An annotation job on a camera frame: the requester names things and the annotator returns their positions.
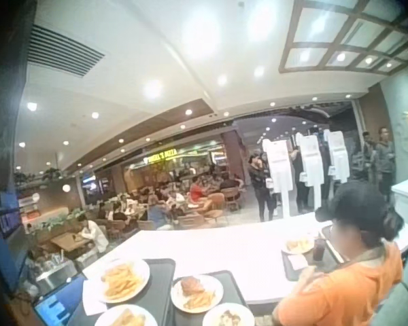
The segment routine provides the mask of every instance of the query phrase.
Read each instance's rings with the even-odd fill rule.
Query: orange shirt
[[[380,267],[350,265],[286,297],[279,304],[279,321],[284,326],[368,325],[378,303],[402,279],[402,269],[397,245],[387,244]]]

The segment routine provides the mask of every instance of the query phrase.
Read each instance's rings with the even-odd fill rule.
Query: air vent
[[[33,25],[29,46],[30,63],[83,77],[103,57],[104,54],[69,37]]]

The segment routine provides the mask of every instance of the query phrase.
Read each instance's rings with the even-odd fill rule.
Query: man
[[[389,140],[386,127],[379,129],[379,143],[376,145],[376,167],[378,171],[379,191],[390,202],[394,180],[394,146]]]
[[[77,220],[83,227],[80,235],[85,239],[94,241],[98,252],[103,253],[106,250],[109,241],[107,241],[100,227],[94,221],[88,221],[85,214],[81,214],[79,217],[77,217]]]

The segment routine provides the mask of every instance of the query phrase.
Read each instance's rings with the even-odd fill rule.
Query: black cap
[[[334,198],[316,211],[316,219],[341,220],[362,231],[384,236],[387,214],[387,202],[376,187],[363,181],[349,181],[340,185]]]

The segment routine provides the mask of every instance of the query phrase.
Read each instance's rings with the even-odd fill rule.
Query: storefront
[[[122,169],[128,192],[144,186],[181,181],[209,171],[226,170],[226,152],[221,140],[210,140],[183,148],[157,151],[136,158]]]

